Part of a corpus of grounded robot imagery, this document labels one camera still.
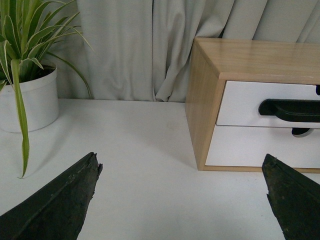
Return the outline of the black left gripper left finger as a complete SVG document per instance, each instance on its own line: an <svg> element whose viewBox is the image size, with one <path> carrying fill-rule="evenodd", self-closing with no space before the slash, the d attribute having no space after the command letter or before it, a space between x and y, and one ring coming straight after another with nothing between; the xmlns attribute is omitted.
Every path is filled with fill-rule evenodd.
<svg viewBox="0 0 320 240"><path fill-rule="evenodd" d="M103 165L88 153L0 217L2 240L76 240Z"/></svg>

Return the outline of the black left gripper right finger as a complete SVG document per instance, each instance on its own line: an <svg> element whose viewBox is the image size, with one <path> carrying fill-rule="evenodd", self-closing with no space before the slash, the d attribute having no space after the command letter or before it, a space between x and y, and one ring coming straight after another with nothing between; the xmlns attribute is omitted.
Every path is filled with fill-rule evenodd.
<svg viewBox="0 0 320 240"><path fill-rule="evenodd" d="M320 238L320 185L267 154L262 164L267 199L286 240Z"/></svg>

